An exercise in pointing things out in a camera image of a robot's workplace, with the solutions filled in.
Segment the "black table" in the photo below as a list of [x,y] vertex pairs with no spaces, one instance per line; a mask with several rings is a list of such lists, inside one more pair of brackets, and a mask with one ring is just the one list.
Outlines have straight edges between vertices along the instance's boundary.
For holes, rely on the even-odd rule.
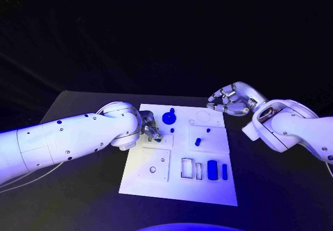
[[[207,98],[65,91],[42,123],[96,112],[113,101],[138,108],[142,103],[207,104]],[[250,120],[251,115],[225,115],[238,207],[119,194],[129,152],[109,145],[0,195],[0,229],[132,231],[195,222],[244,230],[332,230],[333,178],[325,163],[302,146],[277,153],[253,142],[241,131]]]

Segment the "small blue part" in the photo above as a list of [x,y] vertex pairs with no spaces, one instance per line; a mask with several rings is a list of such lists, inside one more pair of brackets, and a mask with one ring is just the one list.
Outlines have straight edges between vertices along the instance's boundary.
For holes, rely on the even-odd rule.
[[210,160],[207,162],[208,168],[208,179],[218,180],[218,162],[215,160]]
[[228,180],[227,165],[223,165],[223,179]]
[[175,109],[171,109],[171,112],[166,112],[162,116],[162,120],[165,122],[165,124],[174,124],[176,121],[176,115],[175,115]]
[[202,142],[202,139],[201,139],[201,138],[198,138],[198,139],[197,139],[197,146],[200,146],[200,145],[201,145],[201,142]]

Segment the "robotic arm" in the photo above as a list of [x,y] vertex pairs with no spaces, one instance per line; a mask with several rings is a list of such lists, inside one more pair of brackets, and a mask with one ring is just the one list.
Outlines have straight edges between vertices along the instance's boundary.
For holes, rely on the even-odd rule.
[[[211,103],[223,97],[223,104]],[[285,152],[296,144],[333,164],[333,117],[316,113],[293,100],[269,100],[244,82],[221,88],[208,99],[207,107],[244,116],[254,112],[253,121],[243,128],[253,141],[263,139],[273,150]]]
[[94,153],[112,143],[127,150],[140,134],[155,139],[153,112],[113,102],[89,113],[0,134],[0,184],[35,170]]

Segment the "white board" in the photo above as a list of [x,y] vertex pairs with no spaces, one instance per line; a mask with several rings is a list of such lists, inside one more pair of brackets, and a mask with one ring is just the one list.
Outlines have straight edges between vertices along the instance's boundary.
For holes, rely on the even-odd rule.
[[[178,119],[168,125],[162,117],[171,108]],[[140,136],[129,153],[120,193],[238,206],[223,113],[208,108],[155,104],[142,104],[140,110],[155,113],[164,139],[156,142],[149,141],[146,135]],[[202,139],[200,146],[195,145],[198,138]],[[218,162],[218,180],[208,179],[210,160]],[[228,180],[223,180],[223,164],[228,165]],[[192,178],[182,177],[185,167],[191,177],[191,166]]]

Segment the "robotic hand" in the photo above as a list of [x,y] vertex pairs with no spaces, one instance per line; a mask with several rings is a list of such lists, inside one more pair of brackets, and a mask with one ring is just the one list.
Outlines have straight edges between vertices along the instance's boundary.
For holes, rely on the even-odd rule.
[[[223,97],[223,104],[211,103]],[[253,121],[243,128],[253,141],[263,139],[273,150],[285,152],[296,144],[333,164],[333,117],[316,113],[293,100],[269,100],[244,82],[221,88],[210,97],[207,107],[233,116],[254,112]]]
[[0,184],[50,165],[97,152],[109,143],[123,151],[130,149],[140,134],[162,138],[153,112],[139,112],[125,102],[107,104],[96,114],[2,133]]

